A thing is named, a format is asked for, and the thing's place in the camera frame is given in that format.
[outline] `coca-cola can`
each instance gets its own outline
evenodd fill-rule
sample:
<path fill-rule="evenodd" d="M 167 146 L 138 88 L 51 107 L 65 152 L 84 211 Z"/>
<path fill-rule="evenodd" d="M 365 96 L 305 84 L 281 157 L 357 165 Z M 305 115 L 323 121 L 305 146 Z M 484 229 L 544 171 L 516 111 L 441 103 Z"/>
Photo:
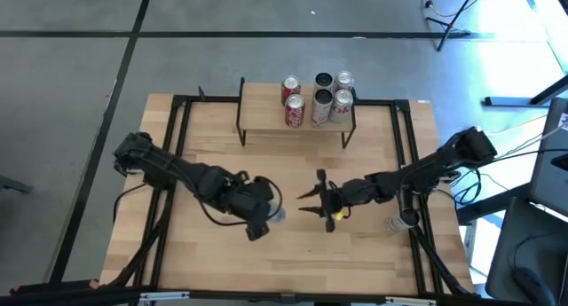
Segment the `coca-cola can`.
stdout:
<path fill-rule="evenodd" d="M 290 128 L 299 128 L 304 122 L 305 102 L 299 94 L 292 94 L 286 99 L 284 107 L 284 122 Z"/>
<path fill-rule="evenodd" d="M 316 81 L 313 84 L 313 94 L 322 89 L 331 91 L 331 83 L 333 81 L 334 78 L 330 74 L 320 73 L 316 75 Z"/>
<path fill-rule="evenodd" d="M 334 105 L 329 112 L 329 120 L 335 123 L 347 121 L 351 117 L 353 95 L 348 90 L 339 90 L 334 95 Z"/>
<path fill-rule="evenodd" d="M 339 72 L 334 79 L 334 83 L 331 88 L 332 93 L 336 93 L 339 90 L 349 90 L 353 89 L 353 75 L 349 71 Z"/>
<path fill-rule="evenodd" d="M 312 99 L 312 120 L 310 121 L 312 127 L 320 128 L 327 121 L 333 103 L 334 97 L 329 90 L 316 91 Z"/>
<path fill-rule="evenodd" d="M 287 76 L 284 81 L 282 81 L 281 85 L 281 100 L 282 105 L 286 102 L 289 96 L 292 94 L 300 94 L 300 90 L 302 89 L 302 84 L 300 83 L 300 79 L 293 75 Z"/>

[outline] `concrete floor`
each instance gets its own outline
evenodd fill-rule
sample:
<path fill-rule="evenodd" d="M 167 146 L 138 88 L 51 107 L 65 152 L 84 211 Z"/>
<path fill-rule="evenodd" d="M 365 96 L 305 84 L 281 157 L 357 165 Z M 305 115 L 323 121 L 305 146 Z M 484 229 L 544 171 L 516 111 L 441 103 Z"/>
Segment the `concrete floor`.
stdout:
<path fill-rule="evenodd" d="M 463 0 L 435 0 L 455 11 Z M 131 30 L 140 0 L 0 0 L 0 30 Z M 420 0 L 151 0 L 142 30 L 439 32 Z M 480 125 L 505 129 L 543 110 L 482 107 L 488 95 L 529 97 L 562 69 L 526 0 L 480 0 L 459 27 L 491 40 L 140 39 L 134 51 L 66 279 L 97 278 L 123 178 L 112 151 L 138 128 L 149 93 L 236 95 L 238 80 L 351 70 L 363 98 L 428 99 L 440 141 Z M 0 39 L 0 174 L 35 187 L 0 192 L 0 292 L 42 281 L 72 205 L 126 39 Z M 498 138 L 500 150 L 526 135 Z M 493 176 L 502 181 L 505 177 Z M 520 178 L 505 178 L 508 186 Z M 484 196 L 500 192 L 488 186 Z"/>

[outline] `tripod stand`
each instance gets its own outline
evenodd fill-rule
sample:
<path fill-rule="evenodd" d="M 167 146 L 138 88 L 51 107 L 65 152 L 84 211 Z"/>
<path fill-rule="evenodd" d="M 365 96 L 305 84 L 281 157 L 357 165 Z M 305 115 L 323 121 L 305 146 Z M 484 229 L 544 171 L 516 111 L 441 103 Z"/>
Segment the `tripod stand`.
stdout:
<path fill-rule="evenodd" d="M 452 29 L 460 30 L 462 36 L 466 36 L 466 35 L 471 34 L 471 32 L 468 31 L 468 30 L 458 29 L 457 27 L 454 27 L 455 21 L 458 20 L 458 17 L 460 16 L 460 14 L 462 14 L 466 5 L 468 5 L 468 2 L 469 2 L 469 0 L 465 0 L 465 2 L 461 5 L 460 10 L 454 15 L 454 18 L 452 19 L 452 22 L 450 22 L 450 23 L 445 23 L 444 21 L 433 19 L 431 17 L 426 18 L 426 20 L 428 20 L 428 21 L 433 21 L 433 22 L 438 23 L 439 25 L 446 27 L 446 31 L 444 33 L 444 36 L 442 36 L 442 40 L 440 41 L 440 44 L 439 44 L 438 48 L 436 49 L 437 51 L 442 51 L 442 48 L 444 47 L 444 43 L 446 42 L 446 39 L 450 35 L 450 32 L 452 31 Z M 431 0 L 429 0 L 424 5 L 426 6 L 426 8 L 430 8 L 430 6 L 433 5 L 433 3 L 432 3 Z"/>

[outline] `wooden shelf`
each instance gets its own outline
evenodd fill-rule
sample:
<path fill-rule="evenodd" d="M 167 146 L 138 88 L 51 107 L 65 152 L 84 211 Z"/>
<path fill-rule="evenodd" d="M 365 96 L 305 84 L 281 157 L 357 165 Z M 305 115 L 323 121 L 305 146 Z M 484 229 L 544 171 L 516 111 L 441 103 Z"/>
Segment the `wooden shelf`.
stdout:
<path fill-rule="evenodd" d="M 352 118 L 343 123 L 326 122 L 321 128 L 310 124 L 312 115 L 313 84 L 302 85 L 302 97 L 305 101 L 304 123 L 293 129 L 284 122 L 284 107 L 280 102 L 279 83 L 244 83 L 242 88 L 241 120 L 242 130 L 296 130 L 350 132 L 353 129 Z"/>

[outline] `soda can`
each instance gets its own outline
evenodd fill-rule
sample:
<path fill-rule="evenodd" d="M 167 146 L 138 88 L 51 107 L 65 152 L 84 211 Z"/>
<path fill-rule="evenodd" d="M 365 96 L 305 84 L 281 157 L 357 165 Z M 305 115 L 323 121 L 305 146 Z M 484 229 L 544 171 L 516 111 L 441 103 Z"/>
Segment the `soda can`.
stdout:
<path fill-rule="evenodd" d="M 333 105 L 334 97 L 329 90 L 320 89 L 312 98 L 312 120 L 314 128 L 319 128 L 329 118 L 329 111 Z"/>
<path fill-rule="evenodd" d="M 339 90 L 334 95 L 334 104 L 329 112 L 329 120 L 335 123 L 347 121 L 351 117 L 353 95 L 348 90 Z"/>
<path fill-rule="evenodd" d="M 320 73 L 316 75 L 316 82 L 313 84 L 313 94 L 322 89 L 331 91 L 330 86 L 333 81 L 334 78 L 330 74 Z"/>
<path fill-rule="evenodd" d="M 385 224 L 387 231 L 391 233 L 405 231 L 418 224 L 420 217 L 413 209 L 405 209 L 402 212 L 387 217 Z"/>
<path fill-rule="evenodd" d="M 281 85 L 280 98 L 282 100 L 282 105 L 284 106 L 286 99 L 292 94 L 300 94 L 301 89 L 302 84 L 300 83 L 300 79 L 293 75 L 287 76 L 284 81 L 282 81 Z"/>
<path fill-rule="evenodd" d="M 305 102 L 299 94 L 292 94 L 286 99 L 284 122 L 290 128 L 299 128 L 304 122 Z"/>
<path fill-rule="evenodd" d="M 349 90 L 353 89 L 353 75 L 349 71 L 339 72 L 334 79 L 333 86 L 331 88 L 332 93 L 336 93 L 339 90 Z"/>

